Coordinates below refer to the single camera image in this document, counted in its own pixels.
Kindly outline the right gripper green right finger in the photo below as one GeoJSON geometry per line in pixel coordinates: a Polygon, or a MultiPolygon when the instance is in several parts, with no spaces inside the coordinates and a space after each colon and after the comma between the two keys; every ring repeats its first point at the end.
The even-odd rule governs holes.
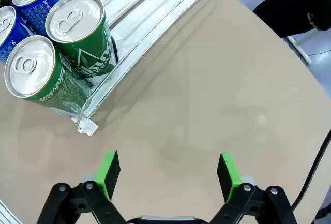
{"type": "Polygon", "coordinates": [[[253,216],[257,223],[297,223],[283,188],[261,190],[243,182],[231,154],[220,154],[217,175],[224,205],[210,223],[240,223],[245,215],[253,216]]]}

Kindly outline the person's left hand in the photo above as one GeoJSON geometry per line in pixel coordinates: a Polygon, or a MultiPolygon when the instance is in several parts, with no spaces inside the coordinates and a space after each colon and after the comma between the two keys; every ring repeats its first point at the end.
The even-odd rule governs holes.
{"type": "Polygon", "coordinates": [[[308,17],[309,23],[312,26],[312,28],[319,29],[313,21],[313,17],[314,17],[313,14],[307,13],[307,17],[308,17]]]}

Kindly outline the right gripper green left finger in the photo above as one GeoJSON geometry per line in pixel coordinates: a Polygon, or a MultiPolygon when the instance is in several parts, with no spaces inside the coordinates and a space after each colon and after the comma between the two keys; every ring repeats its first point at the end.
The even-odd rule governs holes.
{"type": "Polygon", "coordinates": [[[126,223],[111,202],[121,171],[117,151],[107,152],[94,180],[70,187],[55,184],[37,223],[76,223],[82,213],[92,213],[97,223],[126,223]]]}

